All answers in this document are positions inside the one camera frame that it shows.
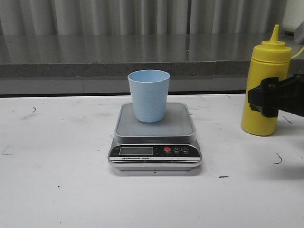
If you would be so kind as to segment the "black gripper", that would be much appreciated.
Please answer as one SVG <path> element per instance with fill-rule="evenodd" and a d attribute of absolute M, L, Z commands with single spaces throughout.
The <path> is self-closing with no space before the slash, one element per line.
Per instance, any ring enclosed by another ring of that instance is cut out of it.
<path fill-rule="evenodd" d="M 280 81 L 278 77 L 263 79 L 259 86 L 248 91 L 251 111 L 260 112 L 263 117 L 275 118 L 278 109 L 298 116 L 304 115 L 304 75 L 298 74 Z M 272 87 L 277 84 L 277 108 L 272 107 Z"/>

